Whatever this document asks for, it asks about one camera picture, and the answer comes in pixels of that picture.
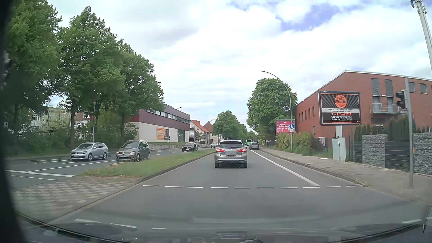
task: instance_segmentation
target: road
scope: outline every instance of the road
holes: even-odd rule
[[[149,231],[200,227],[332,229],[409,222],[421,219],[424,208],[261,151],[248,151],[248,168],[214,168],[209,155],[56,223],[90,220]]]
[[[152,158],[181,153],[180,149],[152,150]],[[109,152],[106,160],[72,162],[70,156],[38,157],[37,159],[9,160],[6,163],[9,183],[12,188],[22,188],[46,183],[47,181],[66,180],[88,169],[108,166],[115,161],[115,152]]]

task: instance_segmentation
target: blue sky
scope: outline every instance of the blue sky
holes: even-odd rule
[[[255,83],[270,77],[260,70],[286,81],[299,101],[344,70],[432,77],[419,16],[407,0],[49,3],[65,26],[90,5],[155,65],[165,102],[203,122],[231,110],[246,124]]]

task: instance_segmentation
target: balcony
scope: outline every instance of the balcony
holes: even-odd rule
[[[370,109],[371,114],[398,115],[403,113],[402,109],[396,104],[372,103]]]

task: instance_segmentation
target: advertisement poster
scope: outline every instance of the advertisement poster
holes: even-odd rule
[[[359,92],[319,92],[321,125],[361,125]]]
[[[169,130],[167,128],[156,128],[156,140],[169,140]]]
[[[276,120],[276,134],[282,132],[295,132],[295,120]]]

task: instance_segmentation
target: red brick building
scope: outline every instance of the red brick building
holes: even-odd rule
[[[432,127],[432,80],[408,77],[410,98],[417,127]],[[296,107],[296,131],[311,132],[315,137],[325,137],[331,147],[335,126],[321,126],[319,121],[319,91],[360,92],[362,125],[384,129],[392,116],[403,114],[396,105],[395,93],[405,89],[402,75],[346,70],[336,78],[301,101]],[[342,134],[348,144],[356,126],[343,126]]]

